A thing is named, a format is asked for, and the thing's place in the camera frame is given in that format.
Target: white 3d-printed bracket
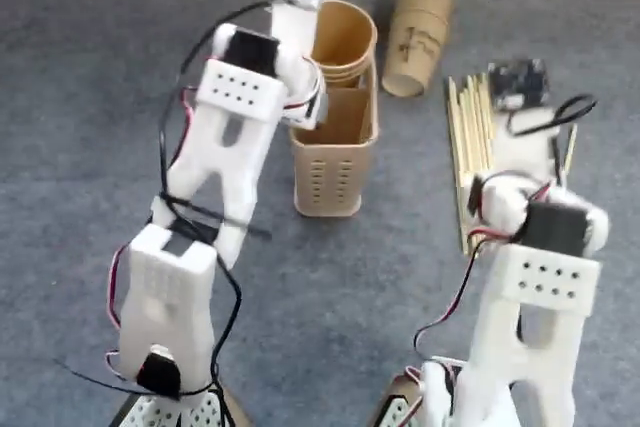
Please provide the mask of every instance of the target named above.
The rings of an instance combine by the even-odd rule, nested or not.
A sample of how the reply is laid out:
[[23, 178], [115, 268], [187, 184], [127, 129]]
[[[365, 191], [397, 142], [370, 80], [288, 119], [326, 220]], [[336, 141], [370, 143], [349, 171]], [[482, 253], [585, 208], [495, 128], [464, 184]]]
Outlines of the white 3d-printed bracket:
[[218, 397], [207, 393], [194, 409], [167, 405], [153, 397], [140, 397], [117, 427], [176, 427], [179, 418], [180, 427], [219, 427], [222, 417]]
[[[238, 258], [257, 201], [258, 178], [287, 98], [277, 79], [211, 59], [196, 96], [197, 108], [180, 157], [168, 172], [168, 190], [191, 199], [205, 181], [219, 173], [224, 215], [215, 246], [228, 268]], [[241, 117], [242, 130], [233, 145], [223, 145], [231, 117]], [[173, 213], [159, 197], [152, 204], [153, 222], [169, 227]]]

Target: printed drawing on cup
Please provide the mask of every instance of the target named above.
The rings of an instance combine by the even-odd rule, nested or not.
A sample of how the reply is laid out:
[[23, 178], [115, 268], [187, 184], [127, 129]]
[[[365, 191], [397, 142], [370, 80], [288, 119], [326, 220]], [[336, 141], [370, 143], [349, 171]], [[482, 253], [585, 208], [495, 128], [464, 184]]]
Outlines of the printed drawing on cup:
[[409, 62], [409, 58], [414, 51], [423, 52], [431, 58], [436, 57], [436, 50], [433, 44], [438, 45], [438, 40], [426, 30], [416, 27], [407, 27], [405, 30], [406, 40], [398, 46], [398, 50], [404, 56], [404, 62]]

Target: bundle of wooden sticks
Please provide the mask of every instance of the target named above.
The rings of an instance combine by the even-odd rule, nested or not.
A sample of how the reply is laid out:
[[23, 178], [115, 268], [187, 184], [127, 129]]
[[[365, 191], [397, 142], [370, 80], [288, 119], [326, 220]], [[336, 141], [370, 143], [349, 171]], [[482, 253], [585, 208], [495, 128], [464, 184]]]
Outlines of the bundle of wooden sticks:
[[474, 244], [469, 245], [467, 242], [469, 229], [464, 222], [466, 204], [462, 185], [469, 175], [492, 168], [491, 140], [494, 125], [487, 74], [467, 76], [460, 88], [449, 77], [445, 82], [445, 94], [462, 250], [468, 255]]

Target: perforated cardboard container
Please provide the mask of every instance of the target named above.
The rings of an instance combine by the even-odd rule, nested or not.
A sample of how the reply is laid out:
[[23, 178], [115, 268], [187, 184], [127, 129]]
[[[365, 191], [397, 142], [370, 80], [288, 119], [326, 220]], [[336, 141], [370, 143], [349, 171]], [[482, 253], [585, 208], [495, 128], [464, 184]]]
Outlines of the perforated cardboard container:
[[295, 160], [294, 203], [308, 217], [348, 217], [362, 203], [362, 189], [378, 138], [375, 61], [360, 87], [327, 92], [326, 122], [318, 129], [290, 132]]

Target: popsicle stick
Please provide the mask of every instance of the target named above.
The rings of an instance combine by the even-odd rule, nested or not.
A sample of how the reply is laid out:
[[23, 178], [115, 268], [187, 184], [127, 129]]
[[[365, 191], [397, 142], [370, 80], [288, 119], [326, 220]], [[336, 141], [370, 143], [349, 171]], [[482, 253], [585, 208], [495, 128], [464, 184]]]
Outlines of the popsicle stick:
[[454, 178], [456, 184], [456, 200], [458, 207], [458, 226], [460, 228], [460, 242], [462, 246], [462, 252], [465, 255], [468, 255], [467, 252], [467, 243], [466, 243], [466, 229], [464, 227], [464, 204], [462, 200], [462, 192], [460, 189], [462, 176], [464, 175], [464, 166], [465, 162], [465, 149], [463, 145], [462, 139], [462, 122], [460, 118], [460, 107], [457, 103], [458, 93], [456, 89], [455, 82], [451, 77], [449, 77], [447, 82], [448, 89], [448, 102], [447, 102], [447, 111], [448, 111], [448, 119], [449, 119], [449, 134], [451, 136], [451, 153], [453, 157], [453, 165], [454, 165]]
[[473, 172], [473, 169], [476, 163], [475, 155], [471, 147], [472, 146], [471, 138], [473, 135], [473, 130], [471, 129], [470, 113], [469, 113], [466, 94], [467, 94], [467, 91], [466, 89], [463, 88], [463, 90], [460, 92], [460, 95], [458, 96], [458, 102], [460, 105], [460, 114], [461, 114], [460, 117], [462, 119], [462, 127], [464, 132], [463, 134], [464, 150], [465, 150], [466, 158], [468, 160], [466, 168], [463, 172], [464, 174]]
[[473, 155], [473, 164], [471, 165], [472, 172], [477, 172], [482, 164], [482, 155], [480, 152], [480, 143], [478, 142], [478, 119], [476, 118], [476, 112], [473, 105], [473, 83], [471, 78], [467, 77], [466, 87], [464, 89], [464, 103], [465, 112], [468, 113], [468, 127], [469, 127], [469, 150]]
[[484, 133], [484, 119], [480, 110], [480, 98], [478, 95], [478, 85], [475, 76], [469, 77], [469, 92], [471, 96], [471, 106], [475, 116], [476, 140], [478, 143], [478, 170], [486, 170], [488, 159], [486, 149], [486, 139]]
[[484, 114], [484, 118], [487, 122], [487, 135], [489, 136], [489, 140], [493, 140], [494, 137], [494, 125], [493, 125], [493, 114], [491, 109], [491, 96], [489, 95], [489, 77], [486, 73], [482, 74], [482, 79], [480, 82], [480, 97], [482, 104], [482, 112]]
[[489, 123], [491, 123], [491, 118], [487, 118], [487, 113], [485, 112], [484, 105], [482, 102], [482, 79], [480, 76], [474, 76], [473, 79], [474, 85], [474, 94], [476, 96], [476, 106], [478, 108], [479, 117], [481, 121], [481, 136], [482, 136], [482, 149], [484, 151], [484, 168], [490, 169], [492, 165], [491, 159], [491, 139], [489, 137], [489, 131], [491, 127]]
[[573, 160], [573, 150], [576, 147], [576, 137], [578, 136], [578, 126], [573, 124], [571, 129], [569, 130], [569, 142], [567, 144], [567, 150], [564, 154], [564, 173], [565, 175], [569, 174], [569, 170], [571, 169], [571, 161]]

